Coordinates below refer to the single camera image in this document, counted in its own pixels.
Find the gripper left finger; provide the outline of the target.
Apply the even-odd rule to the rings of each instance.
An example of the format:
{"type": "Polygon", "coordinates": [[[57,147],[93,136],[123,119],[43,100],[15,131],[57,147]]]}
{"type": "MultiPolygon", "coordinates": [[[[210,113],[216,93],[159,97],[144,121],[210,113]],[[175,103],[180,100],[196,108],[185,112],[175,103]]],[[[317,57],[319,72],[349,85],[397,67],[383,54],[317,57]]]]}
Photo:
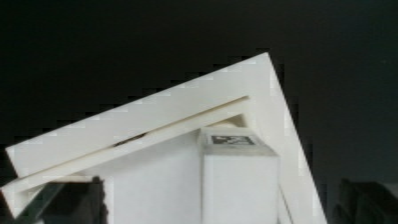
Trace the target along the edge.
{"type": "Polygon", "coordinates": [[[15,219],[15,224],[109,224],[105,186],[98,176],[88,182],[52,182],[15,219]]]}

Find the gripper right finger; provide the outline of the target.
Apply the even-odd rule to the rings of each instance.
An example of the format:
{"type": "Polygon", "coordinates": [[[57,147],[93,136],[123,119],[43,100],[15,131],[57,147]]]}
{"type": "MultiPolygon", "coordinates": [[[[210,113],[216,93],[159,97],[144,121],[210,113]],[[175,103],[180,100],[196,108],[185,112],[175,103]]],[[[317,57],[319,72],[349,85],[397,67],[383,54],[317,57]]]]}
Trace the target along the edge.
{"type": "Polygon", "coordinates": [[[398,183],[342,180],[333,224],[398,224],[398,183]]]}

